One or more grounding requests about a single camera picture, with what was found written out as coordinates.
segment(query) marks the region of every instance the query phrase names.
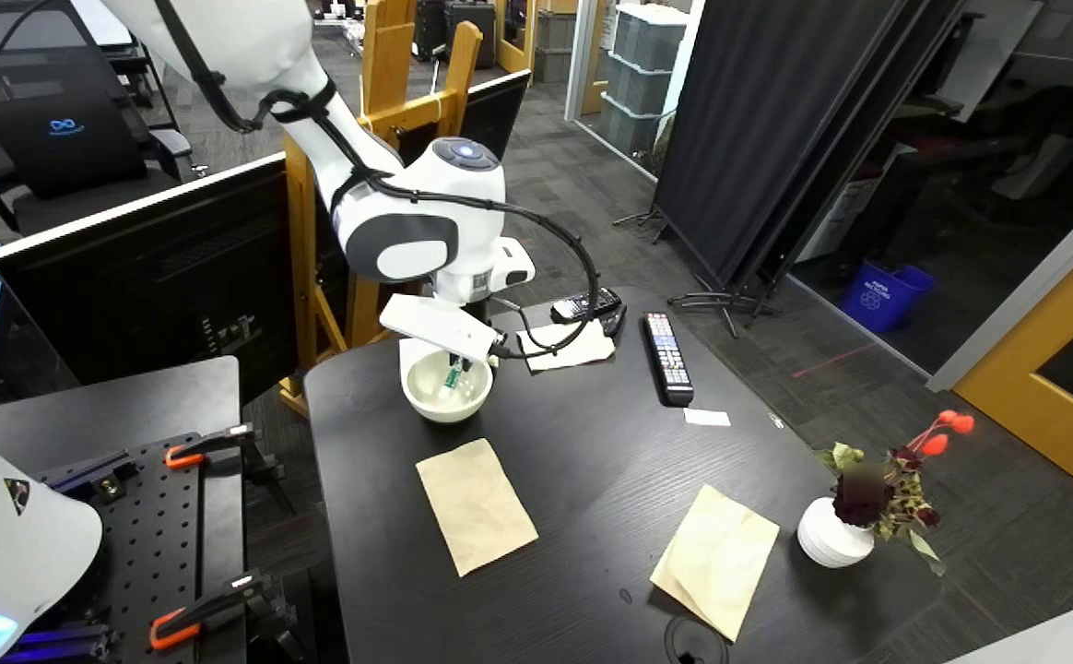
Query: green leaf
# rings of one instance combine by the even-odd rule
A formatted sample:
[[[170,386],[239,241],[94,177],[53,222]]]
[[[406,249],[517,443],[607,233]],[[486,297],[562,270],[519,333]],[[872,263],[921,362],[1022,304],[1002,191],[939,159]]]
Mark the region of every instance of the green leaf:
[[[830,448],[830,464],[836,471],[863,471],[863,450],[861,448],[848,448],[848,443],[832,443]]]
[[[933,574],[943,574],[943,561],[936,556],[936,551],[929,545],[929,540],[921,540],[917,531],[909,529],[909,544],[917,556],[929,561]]]

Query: black curtain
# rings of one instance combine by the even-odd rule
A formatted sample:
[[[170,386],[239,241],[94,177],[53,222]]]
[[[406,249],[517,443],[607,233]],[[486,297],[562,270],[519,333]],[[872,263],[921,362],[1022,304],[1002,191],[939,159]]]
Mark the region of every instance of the black curtain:
[[[943,29],[925,9],[709,0],[652,207],[717,289],[737,289],[800,199],[827,197],[810,185],[846,166],[848,145],[861,153],[873,129],[863,111],[895,102],[900,89],[884,89],[883,74],[925,64],[911,35]]]

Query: office chair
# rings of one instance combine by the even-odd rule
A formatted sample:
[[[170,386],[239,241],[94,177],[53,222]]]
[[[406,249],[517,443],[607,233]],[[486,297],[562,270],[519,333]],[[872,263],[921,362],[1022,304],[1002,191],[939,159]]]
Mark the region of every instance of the office chair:
[[[107,97],[0,100],[0,219],[37,233],[170,187],[180,156],[176,129],[149,129]]]

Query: black remote control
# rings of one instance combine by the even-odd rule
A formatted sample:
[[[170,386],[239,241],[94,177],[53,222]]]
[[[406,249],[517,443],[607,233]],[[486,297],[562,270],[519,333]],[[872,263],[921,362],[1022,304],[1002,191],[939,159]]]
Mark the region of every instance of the black remote control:
[[[694,383],[668,315],[644,315],[644,349],[662,402],[687,407],[694,400]]]

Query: blue bin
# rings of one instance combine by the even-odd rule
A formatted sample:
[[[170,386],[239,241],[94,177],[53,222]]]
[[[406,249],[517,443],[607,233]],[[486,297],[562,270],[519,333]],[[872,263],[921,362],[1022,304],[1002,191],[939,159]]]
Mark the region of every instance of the blue bin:
[[[933,277],[925,270],[905,266],[895,272],[863,263],[852,293],[840,311],[857,319],[872,333],[893,333],[909,322],[914,304],[933,293]]]

